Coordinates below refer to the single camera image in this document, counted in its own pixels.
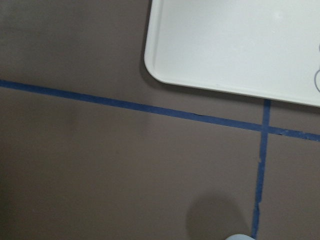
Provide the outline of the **light blue plastic cup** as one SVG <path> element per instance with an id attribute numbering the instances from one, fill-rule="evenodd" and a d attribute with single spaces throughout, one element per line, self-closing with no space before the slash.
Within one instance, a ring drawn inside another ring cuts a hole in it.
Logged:
<path id="1" fill-rule="evenodd" d="M 245 234 L 234 234 L 227 237 L 225 240 L 255 240 L 255 239 Z"/>

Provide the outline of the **cream bear serving tray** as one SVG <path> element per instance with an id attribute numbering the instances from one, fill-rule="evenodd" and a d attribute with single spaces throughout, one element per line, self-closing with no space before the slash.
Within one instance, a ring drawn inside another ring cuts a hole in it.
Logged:
<path id="1" fill-rule="evenodd" d="M 317 0 L 154 0 L 144 63 L 158 81 L 318 107 Z"/>

